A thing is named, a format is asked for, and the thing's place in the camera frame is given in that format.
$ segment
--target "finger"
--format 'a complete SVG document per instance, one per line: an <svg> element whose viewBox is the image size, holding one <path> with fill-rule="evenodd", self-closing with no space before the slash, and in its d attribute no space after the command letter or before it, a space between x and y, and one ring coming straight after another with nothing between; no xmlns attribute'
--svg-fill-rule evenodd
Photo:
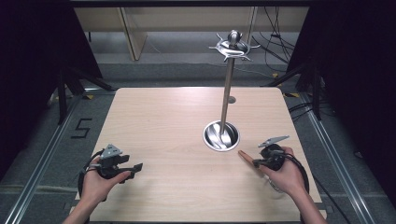
<svg viewBox="0 0 396 224"><path fill-rule="evenodd" d="M100 157L96 157L95 159L93 159L93 160L91 161L91 163L93 163L93 164L98 163L99 160L100 160Z"/></svg>
<svg viewBox="0 0 396 224"><path fill-rule="evenodd" d="M244 158L245 159L245 161L247 161L248 163L250 163L252 166L254 166L254 164L253 164L253 158L251 158L248 154L246 154L244 151L242 151L242 150L239 150L238 151L238 154L240 155L240 156L242 156L242 158Z"/></svg>
<svg viewBox="0 0 396 224"><path fill-rule="evenodd" d="M111 178L111 183L114 185L120 183L121 181L125 180L126 178L128 178L128 176L131 174L131 171L124 171L116 176L114 176L113 178Z"/></svg>
<svg viewBox="0 0 396 224"><path fill-rule="evenodd" d="M294 155L293 149L291 147L282 147L282 148L283 148L283 150L285 150L286 153Z"/></svg>
<svg viewBox="0 0 396 224"><path fill-rule="evenodd" d="M274 170L271 170L270 168L264 166L264 165L260 165L259 169L265 174L268 175L270 178L271 176L276 172Z"/></svg>

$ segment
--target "printed number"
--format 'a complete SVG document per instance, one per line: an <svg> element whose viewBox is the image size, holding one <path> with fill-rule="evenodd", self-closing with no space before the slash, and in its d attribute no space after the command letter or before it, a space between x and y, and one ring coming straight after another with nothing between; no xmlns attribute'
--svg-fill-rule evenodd
<svg viewBox="0 0 396 224"><path fill-rule="evenodd" d="M73 139L76 139L76 138L86 138L86 137L87 137L87 134L88 134L88 132L90 131L90 128L80 128L80 127L79 127L79 126L81 125L81 122L84 121L84 120L92 120L92 119L80 119L80 120L79 120L78 125L77 125L77 127L76 127L76 131L85 131L85 133L84 133L84 135L82 135L82 136L72 136Z"/></svg>

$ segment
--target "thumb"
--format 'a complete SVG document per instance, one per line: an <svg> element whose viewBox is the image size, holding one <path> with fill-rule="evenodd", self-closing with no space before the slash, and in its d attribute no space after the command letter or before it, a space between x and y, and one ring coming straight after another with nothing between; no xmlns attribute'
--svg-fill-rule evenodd
<svg viewBox="0 0 396 224"><path fill-rule="evenodd" d="M124 171L116 176L114 176L113 178L111 178L111 183L113 184L113 186L117 185L118 183L120 183L122 180L125 180L129 175L131 174L131 171Z"/></svg>
<svg viewBox="0 0 396 224"><path fill-rule="evenodd" d="M264 165L260 165L259 169L265 174L268 175L270 178L272 176L272 174L274 174L276 171L271 170L270 168L264 166Z"/></svg>

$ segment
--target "wooden table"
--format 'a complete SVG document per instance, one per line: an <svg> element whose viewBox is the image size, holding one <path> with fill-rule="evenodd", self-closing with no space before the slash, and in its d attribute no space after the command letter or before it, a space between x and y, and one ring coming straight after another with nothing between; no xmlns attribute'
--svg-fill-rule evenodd
<svg viewBox="0 0 396 224"><path fill-rule="evenodd" d="M118 90L94 152L111 143L131 155L120 167L143 162L143 170L117 185L91 221L297 221L292 199L237 153L258 159L257 145L280 135L290 136L280 145L294 149L308 172L311 196L321 203L280 90L232 88L236 102L227 121L241 139L235 149L217 152L205 144L203 131L220 119L222 95L223 88Z"/></svg>

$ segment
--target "black cable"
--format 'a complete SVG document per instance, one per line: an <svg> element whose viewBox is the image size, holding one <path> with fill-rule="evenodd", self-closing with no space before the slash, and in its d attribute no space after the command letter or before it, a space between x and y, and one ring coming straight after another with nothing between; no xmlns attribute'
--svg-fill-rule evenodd
<svg viewBox="0 0 396 224"><path fill-rule="evenodd" d="M260 48L264 49L264 62L265 65L267 67L269 67L270 69L272 69L273 71L277 71L277 72L287 72L286 70L279 70L276 68L271 67L268 62L267 62L267 52L271 53L274 57L278 58L280 61L282 61L283 63L288 63L286 60L284 60L283 58L281 58L279 55L275 54L273 51L269 50L268 48L264 47L259 41L256 40L256 38L254 38L254 36L252 36L253 40L260 45Z"/></svg>
<svg viewBox="0 0 396 224"><path fill-rule="evenodd" d="M287 51L287 48L286 48L286 46L284 45L283 42L288 43L289 45L291 45L291 43L289 43L286 40L284 40L282 38L282 36L280 35L279 19L278 19L278 17L279 17L279 7L275 7L275 10L276 10L276 21L275 21L275 23L272 22L271 17L269 15L266 7L264 7L264 10L265 10L265 14L267 15L267 18L268 18L269 22L271 23L272 28L273 28L273 32L271 33L271 38L270 39L272 39L272 37L276 37L276 38L278 38L280 40L280 43L281 43L281 46L282 46L282 50L285 53L285 57L287 58L287 60L289 60L288 55L289 55L289 57L291 55Z"/></svg>
<svg viewBox="0 0 396 224"><path fill-rule="evenodd" d="M341 210L340 206L338 206L338 204L335 202L334 198L330 195L329 191L327 191L323 185L320 183L320 181L317 179L316 176L314 176L314 174L312 174L312 176L314 177L315 181L318 183L318 185L323 189L323 191L327 194L327 196L329 196L329 199L332 201L332 203L334 204L334 206L338 209L338 211L341 213L341 216L343 216L343 218L346 220L346 223L350 224L349 219L347 218L347 215Z"/></svg>
<svg viewBox="0 0 396 224"><path fill-rule="evenodd" d="M282 57L280 57L279 55L277 55L276 53L274 53L274 52L271 51L270 49L264 47L258 40L256 40L256 38L255 38L254 36L252 36L252 39L253 39L257 44L259 44L260 47L261 47L262 49L265 50L265 53L268 52L268 53L270 53L271 55L273 55L274 57L278 58L278 59L279 59L280 61L282 61L283 63L288 63L288 61L286 61L285 59L283 59Z"/></svg>
<svg viewBox="0 0 396 224"><path fill-rule="evenodd" d="M81 197L82 186L84 185L84 176L86 174L88 166L90 166L90 163L91 163L91 161L93 161L93 159L95 159L99 155L102 155L102 153L103 153L103 150L98 151L95 154L93 154L93 156L91 156L91 158L85 163L84 167L79 172L79 176L78 176L78 195L79 195L79 197Z"/></svg>
<svg viewBox="0 0 396 224"><path fill-rule="evenodd" d="M278 43L276 43L276 42L274 42L274 41L272 41L272 40L269 40L267 37L265 37L263 34L262 34L262 32L259 32L259 34L262 36L262 38L264 39L264 40L266 40L267 42L270 42L271 44L273 44L273 45L278 45L278 46L280 46L280 47L282 47L282 45L281 44L278 44Z"/></svg>
<svg viewBox="0 0 396 224"><path fill-rule="evenodd" d="M300 114L300 115L297 115L297 116L295 116L295 117L293 117L293 118L291 118L291 119L293 120L293 122L295 122L295 121L297 121L298 119L300 119L304 114L308 113L308 112L311 111L311 110L312 110L312 108L306 110L304 113L302 113L302 114Z"/></svg>

